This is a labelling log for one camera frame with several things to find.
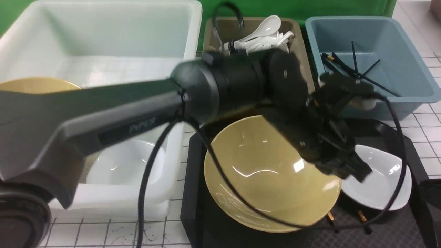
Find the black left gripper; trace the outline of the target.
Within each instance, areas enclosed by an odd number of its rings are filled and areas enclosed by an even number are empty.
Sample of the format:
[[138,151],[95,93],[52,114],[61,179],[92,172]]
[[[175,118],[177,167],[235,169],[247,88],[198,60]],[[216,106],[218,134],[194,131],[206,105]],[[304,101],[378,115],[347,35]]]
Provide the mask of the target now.
[[342,74],[322,74],[319,83],[309,94],[302,76],[270,77],[266,91],[271,107],[263,107],[262,115],[322,173],[364,182],[372,169],[355,152],[355,137],[340,113],[353,97],[373,98],[375,90]]

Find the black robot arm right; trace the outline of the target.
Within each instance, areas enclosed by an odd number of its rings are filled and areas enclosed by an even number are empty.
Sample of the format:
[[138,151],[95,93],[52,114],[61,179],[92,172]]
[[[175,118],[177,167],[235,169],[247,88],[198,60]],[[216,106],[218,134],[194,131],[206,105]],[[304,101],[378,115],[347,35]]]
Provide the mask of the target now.
[[441,210],[441,179],[423,180],[418,190],[423,201]]

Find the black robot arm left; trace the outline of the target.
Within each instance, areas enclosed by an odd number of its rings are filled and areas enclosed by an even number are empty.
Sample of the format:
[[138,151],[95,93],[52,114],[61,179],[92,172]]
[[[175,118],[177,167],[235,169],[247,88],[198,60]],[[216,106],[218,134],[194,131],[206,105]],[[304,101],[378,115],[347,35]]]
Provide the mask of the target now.
[[296,56],[281,49],[205,52],[170,78],[50,94],[1,91],[1,247],[35,248],[51,220],[48,203],[71,206],[84,160],[165,123],[198,127],[256,109],[324,174],[359,182],[372,172],[338,116],[372,87],[323,74],[312,94]]

